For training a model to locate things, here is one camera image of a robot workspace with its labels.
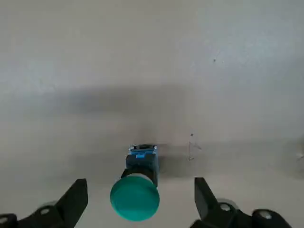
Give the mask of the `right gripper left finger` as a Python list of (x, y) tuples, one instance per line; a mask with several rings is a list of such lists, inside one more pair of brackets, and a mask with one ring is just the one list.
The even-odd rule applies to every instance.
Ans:
[(53, 205), (38, 208), (18, 219), (13, 213), (0, 215), (2, 228), (74, 228), (88, 205), (86, 179), (77, 179)]

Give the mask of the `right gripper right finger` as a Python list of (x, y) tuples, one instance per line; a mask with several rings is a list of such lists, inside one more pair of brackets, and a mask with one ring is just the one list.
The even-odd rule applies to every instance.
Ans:
[(219, 202), (203, 177), (194, 179), (194, 201), (200, 219), (192, 228), (291, 228), (277, 212), (256, 209), (251, 215), (228, 202)]

